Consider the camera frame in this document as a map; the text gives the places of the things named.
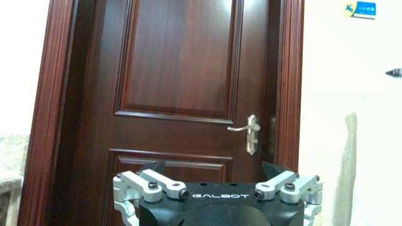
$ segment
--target sticker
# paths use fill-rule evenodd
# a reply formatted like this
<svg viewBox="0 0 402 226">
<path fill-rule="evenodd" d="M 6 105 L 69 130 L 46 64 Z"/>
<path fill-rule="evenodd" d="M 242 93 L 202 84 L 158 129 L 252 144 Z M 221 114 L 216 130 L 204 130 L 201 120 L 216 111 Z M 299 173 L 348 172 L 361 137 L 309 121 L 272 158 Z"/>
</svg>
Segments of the sticker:
<svg viewBox="0 0 402 226">
<path fill-rule="evenodd" d="M 373 2 L 349 1 L 344 6 L 344 14 L 347 17 L 375 19 L 376 5 Z"/>
</svg>

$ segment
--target brown door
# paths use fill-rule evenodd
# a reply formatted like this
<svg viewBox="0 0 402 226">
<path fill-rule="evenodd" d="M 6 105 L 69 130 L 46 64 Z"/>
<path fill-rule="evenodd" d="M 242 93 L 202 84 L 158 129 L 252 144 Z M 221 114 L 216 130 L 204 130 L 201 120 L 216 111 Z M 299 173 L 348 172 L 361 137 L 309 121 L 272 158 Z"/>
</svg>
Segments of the brown door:
<svg viewBox="0 0 402 226">
<path fill-rule="evenodd" d="M 84 79 L 70 225 L 120 225 L 112 177 L 164 160 L 181 181 L 261 180 L 268 0 L 98 0 Z"/>
</svg>

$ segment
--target wall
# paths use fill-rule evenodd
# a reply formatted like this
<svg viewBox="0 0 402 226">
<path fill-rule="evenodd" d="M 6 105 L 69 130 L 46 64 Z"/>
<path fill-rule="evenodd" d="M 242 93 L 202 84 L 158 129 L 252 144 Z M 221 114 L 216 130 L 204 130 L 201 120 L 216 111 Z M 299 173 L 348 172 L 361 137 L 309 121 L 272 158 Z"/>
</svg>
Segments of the wall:
<svg viewBox="0 0 402 226">
<path fill-rule="evenodd" d="M 402 151 L 402 79 L 384 75 L 402 67 L 402 3 L 376 1 L 367 20 L 344 17 L 345 2 L 304 4 L 299 172 L 324 181 L 317 225 L 387 225 L 372 182 Z"/>
<path fill-rule="evenodd" d="M 0 4 L 0 224 L 15 225 L 49 0 Z"/>
</svg>

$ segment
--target door frame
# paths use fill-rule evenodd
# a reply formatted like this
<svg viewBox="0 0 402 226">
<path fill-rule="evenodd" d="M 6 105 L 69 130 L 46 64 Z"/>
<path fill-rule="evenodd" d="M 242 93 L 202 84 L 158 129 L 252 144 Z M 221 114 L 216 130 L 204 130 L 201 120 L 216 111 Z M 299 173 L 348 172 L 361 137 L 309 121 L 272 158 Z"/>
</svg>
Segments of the door frame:
<svg viewBox="0 0 402 226">
<path fill-rule="evenodd" d="M 273 163 L 296 171 L 304 0 L 272 0 L 269 4 L 268 54 L 277 57 L 268 60 L 267 87 L 272 88 L 268 95 L 273 100 L 267 103 L 265 119 L 272 123 Z M 94 0 L 49 1 L 18 225 L 42 226 L 51 219 L 65 217 L 57 216 L 50 208 L 58 205 L 57 211 L 66 211 L 65 200 L 57 200 L 55 196 L 68 186 L 59 186 L 55 178 L 68 181 L 72 163 L 68 165 L 68 161 L 57 159 L 73 154 L 73 145 L 64 137 L 73 138 L 70 131 L 77 124 L 72 121 L 62 125 L 62 119 L 73 119 L 78 108 L 68 94 L 76 93 L 80 85 L 68 81 L 73 75 L 84 74 L 93 6 Z"/>
</svg>

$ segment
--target door handle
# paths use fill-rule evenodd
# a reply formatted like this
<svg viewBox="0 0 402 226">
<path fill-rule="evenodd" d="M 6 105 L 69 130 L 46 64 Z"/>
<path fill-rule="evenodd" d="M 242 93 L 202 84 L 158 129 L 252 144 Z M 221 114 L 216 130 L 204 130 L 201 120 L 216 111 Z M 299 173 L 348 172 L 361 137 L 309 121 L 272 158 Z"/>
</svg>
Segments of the door handle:
<svg viewBox="0 0 402 226">
<path fill-rule="evenodd" d="M 250 115 L 246 119 L 246 126 L 240 127 L 240 128 L 226 127 L 226 129 L 233 132 L 246 130 L 245 151 L 249 155 L 253 155 L 253 153 L 257 150 L 257 131 L 260 130 L 260 126 L 258 126 L 257 122 L 258 122 L 258 119 L 256 118 L 256 116 Z"/>
</svg>

